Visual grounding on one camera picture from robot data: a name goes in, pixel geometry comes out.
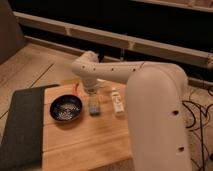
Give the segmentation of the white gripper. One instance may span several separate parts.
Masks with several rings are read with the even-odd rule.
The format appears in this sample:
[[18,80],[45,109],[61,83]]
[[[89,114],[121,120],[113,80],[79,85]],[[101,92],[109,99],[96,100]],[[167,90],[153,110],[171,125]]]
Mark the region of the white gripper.
[[98,110],[99,100],[96,93],[100,87],[100,82],[97,79],[83,79],[82,84],[83,84],[84,91],[87,94],[93,94],[89,97],[89,107],[92,110]]

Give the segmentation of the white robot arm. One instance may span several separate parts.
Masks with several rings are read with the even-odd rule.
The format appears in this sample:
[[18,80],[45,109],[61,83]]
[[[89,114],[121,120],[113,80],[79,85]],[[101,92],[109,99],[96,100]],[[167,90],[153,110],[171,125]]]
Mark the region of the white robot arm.
[[135,171],[192,171],[182,97],[188,78],[176,64],[100,63],[87,51],[71,64],[86,89],[96,79],[123,83]]

